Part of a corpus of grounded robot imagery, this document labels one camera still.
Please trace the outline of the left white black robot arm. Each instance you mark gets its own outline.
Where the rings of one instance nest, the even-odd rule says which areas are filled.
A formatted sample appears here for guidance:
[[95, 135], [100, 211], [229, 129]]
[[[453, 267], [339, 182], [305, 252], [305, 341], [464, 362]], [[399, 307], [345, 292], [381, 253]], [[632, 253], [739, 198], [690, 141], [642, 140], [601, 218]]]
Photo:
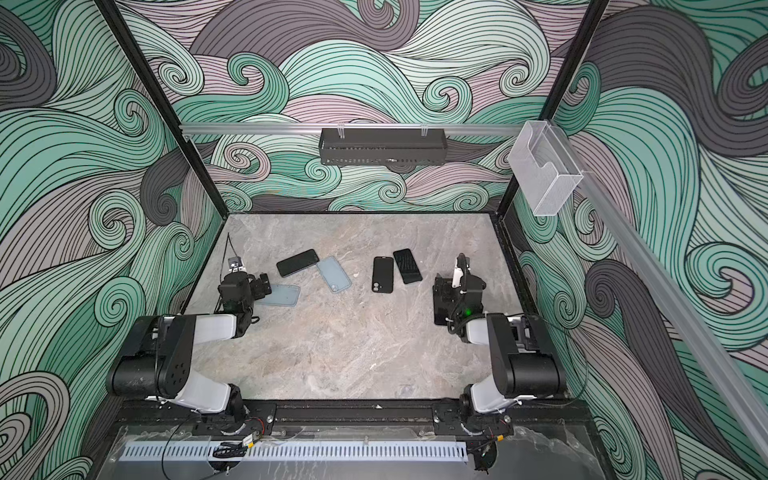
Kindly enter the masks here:
[[154, 399], [202, 415], [248, 416], [240, 389], [209, 379], [192, 367], [194, 347], [237, 339], [257, 322], [254, 303], [272, 293], [267, 274], [233, 271], [218, 286], [220, 308], [211, 314], [138, 318], [106, 376], [115, 397]]

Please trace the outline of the black phone case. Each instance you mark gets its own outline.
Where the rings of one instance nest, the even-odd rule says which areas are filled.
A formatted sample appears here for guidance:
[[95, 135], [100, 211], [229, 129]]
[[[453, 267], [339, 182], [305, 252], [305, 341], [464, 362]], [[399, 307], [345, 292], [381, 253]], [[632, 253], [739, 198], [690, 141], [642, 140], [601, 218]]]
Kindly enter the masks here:
[[394, 259], [376, 256], [373, 259], [372, 286], [374, 293], [391, 294], [394, 289]]

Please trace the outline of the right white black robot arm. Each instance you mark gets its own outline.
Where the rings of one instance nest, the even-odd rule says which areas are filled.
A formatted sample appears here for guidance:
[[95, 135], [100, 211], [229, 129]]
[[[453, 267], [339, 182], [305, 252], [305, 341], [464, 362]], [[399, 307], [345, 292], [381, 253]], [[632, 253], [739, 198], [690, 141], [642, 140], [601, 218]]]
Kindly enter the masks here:
[[562, 395], [566, 374], [547, 331], [525, 314], [485, 312], [484, 289], [474, 275], [467, 282], [438, 275], [432, 288], [434, 323], [490, 354], [491, 373], [465, 388], [461, 416], [500, 413], [514, 404]]

